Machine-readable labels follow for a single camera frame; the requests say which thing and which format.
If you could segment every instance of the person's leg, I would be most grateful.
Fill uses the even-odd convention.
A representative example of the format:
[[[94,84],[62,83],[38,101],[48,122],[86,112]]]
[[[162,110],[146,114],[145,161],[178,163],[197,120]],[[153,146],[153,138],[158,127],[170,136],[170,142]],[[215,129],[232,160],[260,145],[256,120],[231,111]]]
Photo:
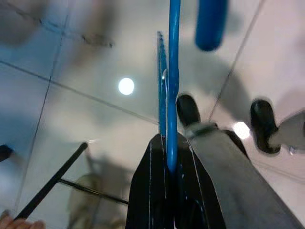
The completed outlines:
[[[210,174],[228,229],[303,229],[226,133],[215,125],[193,123],[185,134]]]

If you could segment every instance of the finger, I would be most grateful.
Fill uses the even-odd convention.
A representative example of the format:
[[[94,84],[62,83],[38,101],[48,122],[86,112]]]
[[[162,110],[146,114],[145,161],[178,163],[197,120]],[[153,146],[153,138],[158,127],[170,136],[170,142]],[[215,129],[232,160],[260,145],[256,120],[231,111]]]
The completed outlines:
[[[4,228],[4,229],[17,229],[17,227],[20,225],[20,224],[22,224],[22,223],[24,223],[24,219],[18,219],[18,220],[15,220],[15,221],[13,221],[12,223],[10,223],[6,228]]]
[[[28,222],[23,222],[21,223],[16,229],[29,229],[32,224]]]
[[[45,229],[45,228],[46,228],[46,226],[45,226],[44,222],[37,221],[31,226],[30,229]]]
[[[6,216],[4,217],[1,221],[0,221],[0,229],[6,229],[7,226],[9,224],[11,224],[13,222],[13,218],[10,216]]]

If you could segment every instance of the tile grout line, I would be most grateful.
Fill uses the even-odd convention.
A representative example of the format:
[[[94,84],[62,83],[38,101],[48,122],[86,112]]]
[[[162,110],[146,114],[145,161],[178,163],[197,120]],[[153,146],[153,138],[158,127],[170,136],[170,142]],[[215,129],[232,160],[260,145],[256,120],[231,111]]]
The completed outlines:
[[[286,178],[288,178],[288,179],[290,179],[290,180],[292,180],[292,181],[294,181],[294,182],[296,182],[296,183],[298,183],[300,185],[305,185],[305,179],[303,179],[303,178],[297,177],[295,175],[292,175],[290,173],[282,171],[282,170],[280,170],[280,169],[278,169],[278,168],[276,168],[274,166],[270,166],[268,164],[262,163],[262,162],[257,161],[257,160],[251,159],[251,161],[252,161],[253,164],[257,165],[258,167],[261,167],[261,168],[270,170],[272,172],[275,172],[275,173],[277,173],[277,174],[279,174],[281,176],[284,176],[284,177],[286,177]]]
[[[153,119],[147,118],[147,117],[145,117],[145,116],[142,116],[142,115],[137,114],[137,113],[135,113],[135,112],[132,112],[132,111],[130,111],[130,110],[124,109],[124,108],[122,108],[122,107],[116,106],[116,105],[114,105],[114,104],[111,104],[111,103],[109,103],[109,102],[103,100],[103,99],[100,99],[100,98],[94,97],[94,96],[92,96],[92,95],[89,95],[89,94],[80,92],[80,91],[78,91],[78,90],[76,90],[76,89],[74,89],[74,88],[71,88],[71,87],[69,87],[69,86],[63,85],[63,84],[58,83],[58,82],[56,82],[56,81],[53,81],[52,79],[51,79],[51,80],[48,80],[48,79],[46,79],[45,77],[43,77],[43,76],[41,76],[41,75],[38,75],[38,74],[36,74],[36,73],[30,72],[30,71],[25,70],[25,69],[22,69],[22,68],[20,68],[20,67],[18,67],[18,66],[15,66],[15,65],[11,64],[11,63],[7,63],[7,62],[1,61],[1,60],[0,60],[0,63],[4,64],[4,65],[6,65],[6,66],[9,66],[9,67],[11,67],[11,68],[14,68],[14,69],[16,69],[16,70],[18,70],[18,71],[22,71],[22,72],[25,72],[25,73],[27,73],[27,74],[29,74],[29,75],[35,76],[35,77],[37,77],[37,78],[39,78],[39,79],[41,79],[41,80],[48,81],[48,82],[50,82],[50,83],[53,84],[53,85],[56,85],[56,86],[58,86],[58,87],[60,87],[60,88],[63,88],[63,89],[67,89],[67,90],[69,90],[69,91],[71,91],[71,92],[73,92],[73,93],[75,93],[75,94],[82,95],[82,96],[84,96],[84,97],[86,97],[86,98],[88,98],[88,99],[94,100],[94,101],[99,102],[99,103],[101,103],[101,104],[104,104],[104,105],[106,105],[106,106],[109,106],[109,107],[112,107],[112,108],[114,108],[114,109],[120,110],[120,111],[122,111],[122,112],[124,112],[124,113],[127,113],[127,114],[129,114],[129,115],[133,115],[133,116],[135,116],[135,117],[137,117],[137,118],[140,118],[140,119],[142,119],[142,120],[144,120],[144,121],[146,121],[146,122],[149,122],[149,123],[152,123],[152,124],[155,124],[155,125],[158,125],[158,124],[159,124],[158,121],[155,121],[155,120],[153,120]]]
[[[229,73],[228,73],[228,75],[227,75],[227,77],[226,77],[226,79],[224,81],[224,84],[223,84],[223,86],[222,86],[222,88],[220,90],[220,93],[219,93],[219,95],[218,95],[218,97],[216,99],[216,102],[215,102],[215,104],[214,104],[214,106],[212,108],[212,111],[211,111],[211,114],[209,116],[208,121],[211,121],[211,118],[212,118],[213,113],[214,113],[214,111],[216,109],[216,106],[217,106],[219,100],[221,99],[222,93],[224,92],[224,90],[225,90],[225,88],[226,88],[226,86],[227,86],[227,84],[229,82],[230,76],[232,75],[232,73],[235,70],[237,61],[239,60],[239,57],[241,56],[241,54],[242,54],[242,52],[244,50],[244,47],[245,47],[245,45],[246,45],[246,43],[247,43],[247,41],[248,41],[248,39],[250,37],[251,32],[253,31],[255,23],[257,22],[257,19],[259,17],[259,14],[260,14],[260,12],[261,12],[265,2],[266,2],[266,0],[261,0],[260,3],[258,4],[258,7],[257,7],[257,9],[255,11],[255,14],[254,14],[254,16],[253,16],[253,18],[252,18],[252,20],[250,22],[250,25],[249,25],[249,27],[247,29],[246,34],[244,36],[244,39],[243,39],[243,41],[242,41],[242,43],[241,43],[241,45],[240,45],[240,47],[239,47],[239,49],[237,51],[236,58],[235,58],[235,60],[234,60],[234,62],[232,64],[232,67],[231,67],[231,69],[230,69],[230,71],[229,71]]]
[[[14,208],[15,212],[18,211],[18,205],[20,203],[21,193],[22,193],[23,186],[24,186],[24,183],[25,183],[25,178],[26,178],[28,167],[29,167],[29,164],[30,164],[30,159],[31,159],[31,156],[32,156],[32,152],[34,150],[34,145],[35,145],[35,141],[36,141],[36,137],[37,137],[37,132],[38,132],[38,129],[39,129],[40,121],[41,121],[41,118],[42,118],[43,109],[44,109],[44,106],[45,106],[45,103],[46,103],[46,100],[47,100],[47,96],[48,96],[48,92],[49,92],[49,88],[50,88],[50,85],[51,85],[51,79],[52,79],[52,77],[54,75],[54,70],[55,70],[56,64],[58,62],[59,55],[61,53],[61,46],[62,46],[62,41],[63,41],[63,35],[64,35],[65,28],[67,27],[67,23],[68,23],[68,20],[69,20],[69,15],[70,15],[70,7],[71,6],[68,5],[67,15],[66,15],[66,18],[65,18],[64,26],[63,26],[63,31],[61,32],[61,39],[60,39],[59,45],[57,47],[57,50],[56,50],[56,53],[55,53],[55,56],[54,56],[53,67],[52,67],[52,70],[51,70],[51,73],[50,73],[50,78],[48,80],[44,78],[44,80],[48,81],[48,86],[47,86],[47,90],[46,90],[46,93],[45,93],[45,96],[44,96],[44,101],[42,103],[41,113],[40,113],[40,116],[39,116],[39,119],[38,119],[38,122],[37,122],[34,138],[32,140],[31,146],[30,146],[30,156],[29,156],[29,159],[28,159],[28,161],[26,163],[26,166],[24,168],[25,173],[23,174],[22,183],[21,183],[21,186],[19,187],[19,190],[18,190],[18,194],[17,194],[17,198],[16,198],[16,202],[15,202],[15,208]]]

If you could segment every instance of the floor tile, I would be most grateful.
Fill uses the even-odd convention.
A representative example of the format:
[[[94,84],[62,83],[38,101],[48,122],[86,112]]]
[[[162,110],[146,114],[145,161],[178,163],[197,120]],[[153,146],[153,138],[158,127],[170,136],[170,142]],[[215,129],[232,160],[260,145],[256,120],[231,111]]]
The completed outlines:
[[[118,13],[114,14],[114,26],[110,29],[102,27],[100,30],[97,29],[98,26],[91,27],[94,23],[88,23],[90,18],[87,17],[86,21],[82,19],[85,17],[82,17],[82,13],[87,15],[90,7],[96,6],[95,2],[91,6],[83,6],[89,4],[88,2],[81,1],[80,6],[75,3],[69,29],[84,33],[89,30],[88,33],[101,35],[105,33],[115,45],[112,48],[98,48],[83,42],[65,40],[60,56],[61,64],[58,65],[53,79],[85,94],[157,120],[156,32],[164,31],[167,40],[169,2],[122,1],[116,5]],[[231,1],[223,45],[219,50],[210,53],[199,51],[193,42],[197,14],[195,2],[182,6],[180,91],[191,92],[196,99],[200,98],[199,108],[204,118],[208,117],[214,106],[215,97],[230,71],[258,3],[259,0]],[[129,96],[118,91],[118,83],[125,77],[134,81],[134,91]]]
[[[0,11],[0,19],[0,61],[49,79],[60,34],[12,12]]]
[[[266,1],[213,113],[220,126],[232,128],[243,121],[250,127],[250,105],[257,97],[272,102],[278,124],[305,107],[301,7],[299,1]],[[252,160],[305,179],[303,152],[291,156],[282,147],[279,156],[268,157],[258,152],[252,138],[244,144]]]
[[[0,162],[0,203],[14,209],[48,84],[3,64],[0,71],[0,145],[14,150]]]
[[[60,26],[64,25],[69,0],[8,0],[8,3],[30,14]]]
[[[155,124],[51,85],[18,210],[30,201],[83,141],[89,142],[90,152],[87,154],[95,160],[95,171],[107,182],[105,191],[121,197],[123,188],[128,185],[125,184],[128,182],[125,173],[136,169],[149,140],[157,132]],[[91,171],[84,154],[64,178],[75,181]],[[55,195],[69,195],[65,191],[59,192]],[[67,198],[50,197],[49,200],[40,206],[39,215],[34,213],[32,217],[39,219],[45,214],[48,215],[48,225],[66,226],[64,216],[57,213],[66,210]]]
[[[256,168],[299,221],[305,225],[305,182],[300,183],[290,177],[274,172],[267,167],[262,167],[259,164],[256,165]]]

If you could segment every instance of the reflective tiled floor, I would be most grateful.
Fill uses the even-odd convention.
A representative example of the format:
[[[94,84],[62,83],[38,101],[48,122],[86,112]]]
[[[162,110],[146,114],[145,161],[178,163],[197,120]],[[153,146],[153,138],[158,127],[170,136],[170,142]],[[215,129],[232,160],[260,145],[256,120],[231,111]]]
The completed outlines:
[[[0,163],[0,210],[19,212],[83,141],[103,164],[104,190],[127,199],[132,172],[158,131],[156,32],[166,39],[169,2],[9,2],[33,17],[0,8],[0,143],[16,152]],[[194,96],[204,121],[229,129],[238,121],[249,125],[258,96],[272,101],[277,122],[305,107],[302,0],[231,0],[223,44],[210,53],[193,42],[196,7],[196,1],[182,2],[180,91]],[[94,45],[92,34],[112,48]],[[118,90],[125,77],[134,82],[130,95]],[[305,155],[282,148],[267,157],[252,137],[243,142],[305,224]],[[65,178],[89,172],[82,156]],[[31,219],[65,228],[70,191],[57,185]],[[126,214],[124,207],[113,209],[109,215]]]

